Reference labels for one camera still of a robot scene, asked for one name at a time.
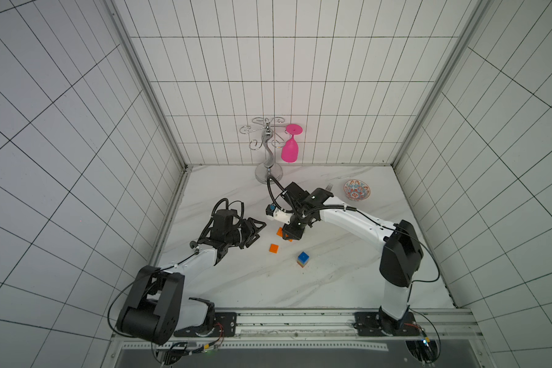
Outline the blue lego brick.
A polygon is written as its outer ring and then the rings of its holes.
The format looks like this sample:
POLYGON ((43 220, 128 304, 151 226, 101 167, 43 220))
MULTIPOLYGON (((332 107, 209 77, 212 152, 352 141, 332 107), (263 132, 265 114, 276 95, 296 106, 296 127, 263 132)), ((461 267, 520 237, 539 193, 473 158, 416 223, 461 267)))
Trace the blue lego brick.
POLYGON ((307 263, 308 260, 309 260, 309 255, 306 254, 305 252, 300 253, 299 256, 297 257, 297 261, 300 261, 300 262, 307 263))

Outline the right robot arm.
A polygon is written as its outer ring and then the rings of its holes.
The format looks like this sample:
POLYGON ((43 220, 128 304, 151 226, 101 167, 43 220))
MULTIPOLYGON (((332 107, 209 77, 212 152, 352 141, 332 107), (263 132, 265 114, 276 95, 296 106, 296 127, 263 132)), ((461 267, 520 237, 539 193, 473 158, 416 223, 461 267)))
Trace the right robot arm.
POLYGON ((275 195, 271 185, 267 187, 271 204, 266 208, 266 215, 283 224, 282 239, 299 241, 306 228, 324 222, 379 250, 379 272, 384 279, 384 289, 377 323, 382 328, 397 330, 406 323, 413 284, 434 283, 440 279, 440 273, 432 279, 415 278, 424 254, 431 259, 434 256, 420 242, 412 223, 377 219, 323 188, 309 193, 292 182, 287 187, 279 186, 281 192, 275 195))

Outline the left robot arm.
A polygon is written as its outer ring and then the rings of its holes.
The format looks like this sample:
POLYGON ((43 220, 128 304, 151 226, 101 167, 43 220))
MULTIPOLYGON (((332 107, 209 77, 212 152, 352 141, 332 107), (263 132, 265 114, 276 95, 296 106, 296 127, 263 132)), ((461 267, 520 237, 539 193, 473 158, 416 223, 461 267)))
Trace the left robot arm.
POLYGON ((124 337, 162 345, 176 331, 206 336, 217 322, 215 304, 194 297, 187 287, 202 272, 218 265, 230 248, 248 248, 260 238, 266 223, 244 218, 234 209, 215 211, 198 239, 193 254, 164 267, 144 266, 128 286, 128 296, 114 329, 124 337))

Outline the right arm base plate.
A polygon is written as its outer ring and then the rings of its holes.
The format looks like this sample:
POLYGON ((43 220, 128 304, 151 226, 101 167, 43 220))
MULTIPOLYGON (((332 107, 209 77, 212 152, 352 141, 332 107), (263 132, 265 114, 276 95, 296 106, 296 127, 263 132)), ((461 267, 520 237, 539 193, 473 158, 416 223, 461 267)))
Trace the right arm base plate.
POLYGON ((418 337, 421 330, 416 326, 411 311, 399 320, 393 319, 382 310, 354 313, 354 329, 360 337, 418 337))

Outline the long orange lego brick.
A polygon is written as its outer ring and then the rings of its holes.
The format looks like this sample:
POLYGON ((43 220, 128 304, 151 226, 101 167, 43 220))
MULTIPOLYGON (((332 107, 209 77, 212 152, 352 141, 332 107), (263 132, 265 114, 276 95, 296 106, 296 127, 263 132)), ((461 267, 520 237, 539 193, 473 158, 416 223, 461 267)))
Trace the long orange lego brick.
POLYGON ((290 238, 288 235, 286 235, 286 234, 284 233, 284 230, 283 230, 282 227, 280 227, 280 228, 277 230, 277 236, 280 237, 280 238, 282 238, 282 239, 284 239, 285 241, 289 241, 289 242, 292 242, 292 241, 293 241, 292 238, 290 238))

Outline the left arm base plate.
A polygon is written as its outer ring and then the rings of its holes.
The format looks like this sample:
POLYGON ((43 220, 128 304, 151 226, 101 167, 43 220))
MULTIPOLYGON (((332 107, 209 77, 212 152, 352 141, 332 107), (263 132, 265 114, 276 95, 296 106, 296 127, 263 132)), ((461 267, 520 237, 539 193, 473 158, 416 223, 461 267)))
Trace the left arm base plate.
POLYGON ((201 326, 176 330, 173 337, 234 337, 236 335, 237 317, 236 312, 216 312, 211 323, 205 322, 201 326))

